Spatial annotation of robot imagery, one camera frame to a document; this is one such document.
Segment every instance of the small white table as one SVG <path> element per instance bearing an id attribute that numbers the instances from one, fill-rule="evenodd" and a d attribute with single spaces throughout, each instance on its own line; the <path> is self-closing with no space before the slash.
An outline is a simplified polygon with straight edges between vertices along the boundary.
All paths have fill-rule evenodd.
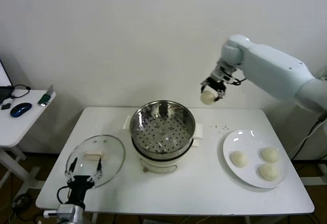
<path id="1" fill-rule="evenodd" d="M 14 90 L 13 92 L 16 96 L 25 93 L 26 90 Z M 35 179 L 40 167 L 36 166 L 31 170 L 31 172 L 27 172 L 19 165 L 19 160 L 25 160 L 26 156 L 16 147 L 16 145 L 20 142 L 37 118 L 48 107 L 48 105 L 42 107 L 37 104 L 45 93 L 46 90 L 30 90 L 27 95 L 14 99 L 10 109 L 0 110 L 0 163 L 8 168 L 8 171 L 0 180 L 0 188 L 12 172 L 24 182 L 18 191 L 17 196 L 27 192 L 29 188 L 41 189 L 44 184 L 44 181 L 37 181 Z M 52 95 L 50 102 L 55 96 L 56 93 Z M 32 108 L 18 118 L 11 117 L 10 110 L 20 103 L 31 103 Z M 15 160 L 4 151 L 6 148 L 10 149 L 15 154 Z"/>
<path id="2" fill-rule="evenodd" d="M 314 205 L 291 162 L 285 181 L 274 189 L 252 187 L 228 168 L 221 153 L 226 135 L 238 129 L 259 130 L 283 148 L 262 110 L 190 109 L 203 124 L 203 139 L 192 147 L 175 172 L 161 175 L 143 172 L 129 132 L 123 130 L 128 115 L 136 108 L 86 108 L 79 118 L 36 205 L 57 209 L 57 190 L 66 185 L 66 160 L 83 140 L 101 134 L 121 139 L 126 160 L 109 183 L 87 191 L 86 211 L 163 215 L 287 215 L 311 213 Z M 67 200 L 67 191 L 60 193 Z"/>

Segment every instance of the blue computer mouse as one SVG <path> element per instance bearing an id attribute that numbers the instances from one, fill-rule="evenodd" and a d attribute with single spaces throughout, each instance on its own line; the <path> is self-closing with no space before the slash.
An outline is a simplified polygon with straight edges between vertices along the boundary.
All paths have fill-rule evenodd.
<path id="1" fill-rule="evenodd" d="M 17 118 L 24 114 L 25 112 L 29 111 L 32 107 L 32 104 L 30 103 L 21 103 L 17 106 L 13 107 L 10 111 L 10 115 L 14 118 Z"/>

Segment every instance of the table leg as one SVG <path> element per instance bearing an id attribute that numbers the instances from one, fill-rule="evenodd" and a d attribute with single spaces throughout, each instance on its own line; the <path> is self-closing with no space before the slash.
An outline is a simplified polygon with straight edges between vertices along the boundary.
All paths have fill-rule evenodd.
<path id="1" fill-rule="evenodd" d="M 26 155 L 18 147 L 14 146 L 10 148 L 10 151 L 17 157 L 20 157 L 23 161 L 26 160 Z"/>
<path id="2" fill-rule="evenodd" d="M 35 179 L 36 175 L 40 171 L 40 167 L 33 167 L 30 173 L 28 173 L 23 167 L 21 167 L 18 162 L 13 160 L 2 148 L 0 148 L 0 163 L 8 169 L 8 171 L 13 172 L 18 176 L 24 183 L 18 191 L 17 195 L 26 193 L 29 188 L 42 189 L 45 181 L 37 181 Z"/>
<path id="3" fill-rule="evenodd" d="M 327 166 L 325 164 L 318 164 L 322 176 L 321 177 L 300 177 L 305 186 L 325 186 L 327 185 Z"/>
<path id="4" fill-rule="evenodd" d="M 97 213 L 93 213 L 91 223 L 92 224 L 96 224 L 97 223 L 97 219 L 98 219 L 98 214 Z"/>
<path id="5" fill-rule="evenodd" d="M 284 219 L 286 215 L 275 215 L 275 216 L 265 216 L 260 220 L 256 221 L 254 224 L 275 224 Z"/>
<path id="6" fill-rule="evenodd" d="M 246 215 L 244 216 L 245 224 L 251 224 L 250 216 Z"/>

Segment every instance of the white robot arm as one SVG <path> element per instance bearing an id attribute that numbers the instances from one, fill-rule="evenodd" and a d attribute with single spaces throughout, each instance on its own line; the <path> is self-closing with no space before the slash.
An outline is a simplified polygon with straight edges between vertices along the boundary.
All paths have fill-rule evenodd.
<path id="1" fill-rule="evenodd" d="M 279 99 L 295 100 L 309 111 L 327 110 L 327 82 L 312 76 L 300 60 L 242 35 L 230 36 L 210 77 L 203 81 L 201 100 L 211 104 L 225 95 L 225 85 L 240 85 L 237 69 L 254 84 Z"/>

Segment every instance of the glass pot lid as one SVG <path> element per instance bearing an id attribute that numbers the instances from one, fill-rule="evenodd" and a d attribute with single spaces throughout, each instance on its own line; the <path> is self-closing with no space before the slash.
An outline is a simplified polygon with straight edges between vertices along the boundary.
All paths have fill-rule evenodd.
<path id="1" fill-rule="evenodd" d="M 79 144 L 66 162 L 65 175 L 70 181 L 74 176 L 90 176 L 93 188 L 111 181 L 125 161 L 123 143 L 111 135 L 93 136 Z"/>

